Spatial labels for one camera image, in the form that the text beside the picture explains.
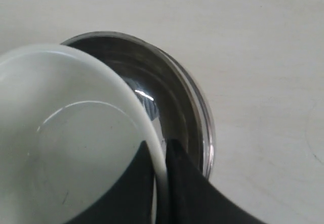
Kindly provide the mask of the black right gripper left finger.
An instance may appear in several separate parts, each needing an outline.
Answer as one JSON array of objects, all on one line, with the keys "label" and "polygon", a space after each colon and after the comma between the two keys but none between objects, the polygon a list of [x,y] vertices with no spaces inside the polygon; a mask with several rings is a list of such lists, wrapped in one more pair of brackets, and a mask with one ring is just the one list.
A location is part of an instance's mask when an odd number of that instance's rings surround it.
[{"label": "black right gripper left finger", "polygon": [[143,141],[112,188],[68,223],[151,223],[153,182],[152,160]]}]

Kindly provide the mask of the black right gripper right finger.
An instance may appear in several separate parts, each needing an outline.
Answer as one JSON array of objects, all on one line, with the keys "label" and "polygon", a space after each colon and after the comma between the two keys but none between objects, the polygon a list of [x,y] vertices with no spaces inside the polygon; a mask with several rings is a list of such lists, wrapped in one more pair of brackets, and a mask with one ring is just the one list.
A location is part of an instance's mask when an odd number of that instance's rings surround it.
[{"label": "black right gripper right finger", "polygon": [[262,223],[215,189],[176,139],[167,142],[166,164],[171,223]]}]

